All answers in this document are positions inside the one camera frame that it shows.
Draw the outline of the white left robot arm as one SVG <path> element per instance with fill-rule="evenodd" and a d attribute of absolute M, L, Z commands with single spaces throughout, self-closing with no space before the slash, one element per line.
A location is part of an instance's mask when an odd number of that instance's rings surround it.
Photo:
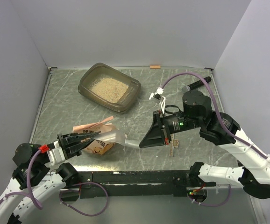
<path fill-rule="evenodd" d="M 68 159 L 80 156 L 100 132 L 58 134 L 45 145 L 20 144 L 13 157 L 17 168 L 0 196 L 0 224 L 19 224 L 15 210 L 41 208 L 40 201 L 62 188 L 80 185 L 78 171 Z"/>

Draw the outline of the clear plastic litter scoop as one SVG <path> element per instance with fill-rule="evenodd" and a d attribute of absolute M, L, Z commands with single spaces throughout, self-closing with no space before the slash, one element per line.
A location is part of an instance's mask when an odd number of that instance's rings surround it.
<path fill-rule="evenodd" d="M 139 148 L 138 141 L 129 140 L 126 135 L 118 129 L 113 129 L 109 132 L 100 133 L 99 135 L 95 136 L 94 139 L 107 143 L 118 143 L 125 147 Z"/>

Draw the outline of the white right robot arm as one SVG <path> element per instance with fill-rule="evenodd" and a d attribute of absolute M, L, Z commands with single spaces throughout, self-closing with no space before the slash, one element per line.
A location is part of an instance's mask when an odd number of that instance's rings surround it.
<path fill-rule="evenodd" d="M 211 98 L 198 90 L 182 96 L 183 110 L 154 111 L 153 123 L 139 143 L 140 148 L 168 145 L 171 135 L 199 128 L 200 137 L 225 149 L 240 167 L 218 167 L 195 162 L 188 174 L 191 186 L 227 184 L 249 195 L 270 198 L 270 156 L 261 151 L 228 114 L 212 110 Z"/>

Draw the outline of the pink cat litter bag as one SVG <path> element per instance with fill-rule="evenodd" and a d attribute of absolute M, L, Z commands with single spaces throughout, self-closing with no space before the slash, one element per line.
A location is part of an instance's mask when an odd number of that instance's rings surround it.
<path fill-rule="evenodd" d="M 72 129 L 72 132 L 73 133 L 93 133 L 93 132 L 100 131 L 100 134 L 107 133 L 107 132 L 117 129 L 117 127 L 111 123 L 113 119 L 114 119 L 114 116 L 110 116 L 96 123 L 74 126 Z M 94 139 L 94 141 L 90 143 L 89 146 L 86 146 L 85 148 L 82 149 L 82 152 L 86 152 L 89 154 L 103 155 L 107 151 L 109 151 L 111 148 L 113 148 L 115 144 L 116 142 Z"/>

